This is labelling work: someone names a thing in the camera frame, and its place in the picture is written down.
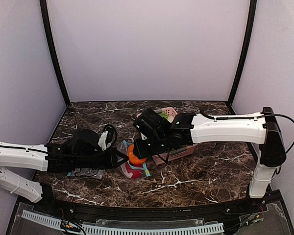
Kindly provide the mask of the orange persimmon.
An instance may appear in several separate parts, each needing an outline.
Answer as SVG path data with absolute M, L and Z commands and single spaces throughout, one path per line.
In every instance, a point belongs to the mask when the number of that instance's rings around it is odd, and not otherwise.
M 147 158 L 139 159 L 136 155 L 134 155 L 134 145 L 130 145 L 127 149 L 128 158 L 131 164 L 133 165 L 142 165 L 147 161 Z

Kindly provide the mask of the clear zip bag blue zipper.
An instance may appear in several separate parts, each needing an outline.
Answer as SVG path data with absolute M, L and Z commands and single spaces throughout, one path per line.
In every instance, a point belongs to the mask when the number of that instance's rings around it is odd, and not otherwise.
M 122 150 L 124 150 L 124 152 L 125 152 L 125 154 L 126 154 L 127 156 L 128 156 L 128 154 L 127 154 L 127 149 L 128 149 L 128 147 L 129 147 L 130 145 L 132 145 L 132 144 L 133 144 L 133 143 L 130 143 L 130 142 L 127 142 L 127 141 L 123 141 L 123 142 L 122 142 Z M 120 166 L 120 170 L 122 171 L 122 173 L 123 173 L 123 175 L 124 175 L 125 177 L 127 177 L 127 172 L 126 172 L 126 169 L 125 169 L 125 164 L 126 164 L 126 163 L 128 163 L 128 164 L 131 166 L 132 169 L 141 169 L 141 170 L 144 171 L 144 173 L 143 173 L 143 175 L 142 175 L 142 177 L 141 177 L 140 179 L 151 176 L 150 171 L 149 171 L 148 168 L 147 168 L 147 164 L 146 164 L 146 162 L 143 163 L 143 164 L 141 164 L 141 165 L 134 165 L 134 164 L 131 164 L 130 161 L 128 160 L 127 162 L 125 162 L 124 164 L 122 164 L 122 165 Z

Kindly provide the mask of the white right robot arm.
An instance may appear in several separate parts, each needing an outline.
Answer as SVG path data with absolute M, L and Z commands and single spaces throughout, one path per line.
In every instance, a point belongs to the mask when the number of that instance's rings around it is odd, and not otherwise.
M 204 142 L 249 142 L 259 145 L 260 156 L 249 184 L 250 198 L 263 198 L 277 169 L 286 161 L 277 117 L 288 118 L 263 107 L 261 112 L 247 115 L 210 116 L 201 111 L 179 113 L 172 121 L 152 109 L 143 111 L 133 126 L 144 135 L 134 141 L 133 154 L 144 159 L 169 153 L 182 145 Z

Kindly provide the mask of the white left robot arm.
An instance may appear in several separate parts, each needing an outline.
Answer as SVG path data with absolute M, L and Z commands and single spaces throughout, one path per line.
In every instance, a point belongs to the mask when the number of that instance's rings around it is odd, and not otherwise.
M 69 173 L 76 169 L 114 169 L 128 157 L 114 147 L 114 131 L 98 135 L 80 130 L 62 144 L 17 145 L 0 141 L 0 187 L 33 203 L 52 201 L 49 185 L 26 179 L 9 170 L 11 167 L 40 172 Z

